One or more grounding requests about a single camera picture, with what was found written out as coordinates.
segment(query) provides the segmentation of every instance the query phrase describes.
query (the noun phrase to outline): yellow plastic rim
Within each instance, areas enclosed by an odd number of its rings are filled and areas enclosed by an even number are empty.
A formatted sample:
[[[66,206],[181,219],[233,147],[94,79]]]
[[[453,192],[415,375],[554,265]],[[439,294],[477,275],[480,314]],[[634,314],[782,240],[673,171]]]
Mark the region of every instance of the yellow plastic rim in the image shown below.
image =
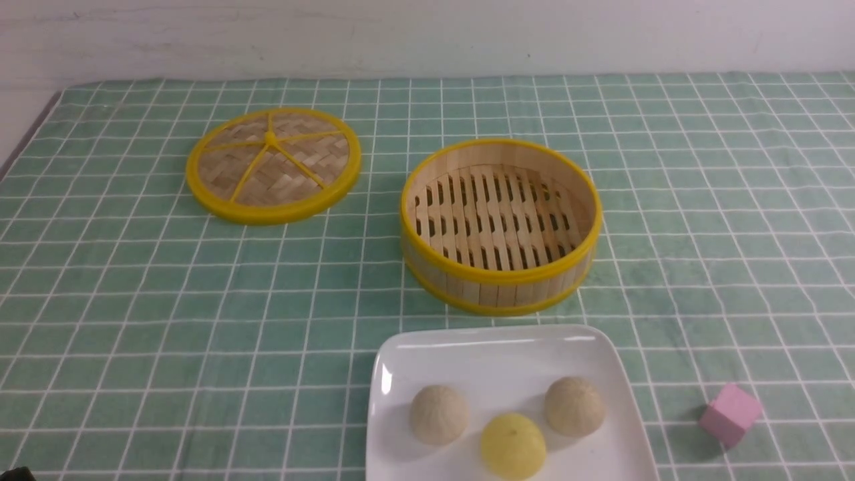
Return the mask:
[[[579,276],[579,279],[573,283],[572,286],[567,288],[564,292],[560,293],[555,297],[551,297],[547,300],[542,300],[541,302],[536,302],[534,304],[526,304],[525,306],[513,306],[513,307],[492,307],[492,306],[481,306],[480,304],[473,304],[471,302],[467,302],[465,300],[460,300],[456,297],[451,297],[450,295],[440,291],[435,288],[433,284],[428,282],[417,270],[413,269],[412,263],[407,258],[406,254],[404,255],[404,263],[407,264],[407,267],[410,268],[410,274],[416,278],[419,284],[428,291],[433,297],[445,302],[449,306],[455,306],[457,309],[462,311],[469,311],[475,314],[480,314],[482,316],[491,316],[491,317],[508,317],[508,316],[524,316],[526,314],[531,314],[532,312],[543,311],[547,307],[552,307],[557,303],[565,300],[570,296],[582,282],[587,277],[588,271],[591,269],[593,262],[589,263],[585,270],[582,272],[582,275]]]
[[[236,124],[240,124],[242,122],[246,122],[250,119],[254,119],[259,116],[266,116],[268,119],[271,116],[275,116],[278,114],[300,114],[304,116],[313,116],[324,122],[328,122],[336,127],[337,131],[328,134],[341,134],[345,136],[347,139],[347,145],[350,151],[347,165],[342,170],[341,175],[332,183],[328,185],[324,185],[323,183],[318,183],[321,187],[321,191],[316,193],[306,199],[302,199],[296,202],[291,202],[286,205],[271,205],[271,206],[254,206],[254,205],[240,205],[236,204],[233,200],[225,200],[221,197],[214,195],[208,188],[203,184],[202,180],[199,178],[199,158],[202,156],[203,151],[206,149],[208,143],[213,140],[220,132],[223,130],[230,128]],[[303,137],[301,135],[294,135],[291,137],[282,137],[277,139],[275,135],[273,135],[272,131],[268,130],[267,135],[265,135],[264,145],[270,148],[277,149],[278,142],[282,140],[291,140],[298,139]],[[249,175],[249,173],[256,167],[256,160],[254,160],[249,167],[246,169],[245,177]],[[190,152],[190,157],[187,158],[187,167],[186,167],[186,179],[187,185],[190,187],[190,191],[193,192],[193,196],[196,200],[201,204],[205,209],[211,211],[214,215],[218,217],[223,217],[227,220],[236,223],[244,223],[244,224],[253,224],[253,225],[266,225],[266,224],[277,224],[277,223],[290,223],[294,221],[303,220],[307,217],[312,217],[315,214],[322,212],[336,202],[340,201],[357,183],[359,178],[359,170],[362,162],[362,150],[359,146],[359,138],[356,133],[353,132],[353,129],[348,127],[348,125],[342,122],[339,118],[335,116],[331,116],[325,112],[320,112],[317,110],[309,110],[309,109],[297,109],[297,108],[282,108],[282,109],[271,109],[271,110],[260,110],[257,112],[252,112],[250,114],[246,114],[245,116],[236,117],[226,123],[221,124],[214,130],[205,134],[205,136],[199,140],[196,146],[193,147],[193,150]],[[298,168],[306,169],[299,162],[295,162]],[[315,177],[311,173],[307,173],[309,178],[313,180]],[[239,190],[242,187],[242,183],[238,184],[236,190]]]
[[[443,156],[449,151],[454,151],[456,149],[461,149],[464,147],[469,147],[472,145],[486,145],[486,144],[514,144],[523,147],[528,147],[530,149],[535,149],[537,151],[544,152],[546,154],[551,155],[556,160],[559,160],[565,163],[569,168],[575,171],[576,174],[581,176],[585,180],[585,184],[587,188],[591,191],[595,206],[596,215],[593,219],[593,225],[591,226],[591,231],[588,233],[585,240],[574,249],[571,253],[566,256],[560,258],[559,260],[550,262],[549,264],[541,265],[539,267],[533,267],[531,269],[525,270],[486,270],[486,269],[478,269],[476,267],[470,267],[468,265],[459,264],[458,262],[451,260],[449,258],[445,258],[440,255],[438,252],[434,251],[431,246],[425,242],[419,234],[416,233],[416,228],[413,225],[413,222],[407,216],[407,192],[410,190],[410,186],[413,183],[413,180],[417,177],[417,174],[425,169],[431,162],[433,162],[437,157]],[[590,251],[596,244],[597,238],[599,237],[599,231],[603,224],[603,206],[599,200],[599,194],[597,193],[597,189],[594,187],[593,182],[587,176],[584,170],[582,170],[575,163],[570,162],[568,158],[561,155],[560,153],[553,151],[552,149],[546,148],[542,145],[538,145],[532,142],[527,142],[525,140],[513,140],[513,139],[479,139],[479,140],[468,140],[466,142],[461,142],[459,144],[450,145],[440,151],[436,151],[433,155],[424,160],[424,162],[420,163],[416,170],[410,174],[410,177],[407,178],[407,182],[404,184],[404,191],[401,195],[401,205],[400,205],[400,215],[401,215],[401,225],[403,226],[404,235],[407,237],[407,240],[410,241],[410,244],[431,264],[436,265],[442,271],[447,272],[453,276],[460,277],[462,279],[466,279],[467,281],[478,282],[478,283],[490,283],[490,284],[517,284],[521,282],[538,282],[543,281],[545,279],[550,279],[568,269],[578,264],[582,258],[585,257],[588,251]],[[441,299],[445,300],[445,296],[437,296]],[[453,304],[455,306],[459,306],[459,301],[457,303],[452,303],[450,301],[446,301],[449,304]],[[478,310],[483,311],[484,307],[478,306],[478,309],[475,309],[475,305],[471,305],[472,308],[466,307],[469,310]]]

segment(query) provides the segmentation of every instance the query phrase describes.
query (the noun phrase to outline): woven bamboo lid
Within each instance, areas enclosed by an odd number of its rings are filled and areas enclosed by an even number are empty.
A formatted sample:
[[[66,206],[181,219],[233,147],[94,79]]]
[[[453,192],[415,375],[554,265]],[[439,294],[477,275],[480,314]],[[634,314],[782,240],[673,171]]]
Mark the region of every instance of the woven bamboo lid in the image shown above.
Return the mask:
[[[238,223],[288,223],[338,202],[356,183],[361,152],[341,120],[306,109],[254,112],[193,148],[187,183],[205,208]]]

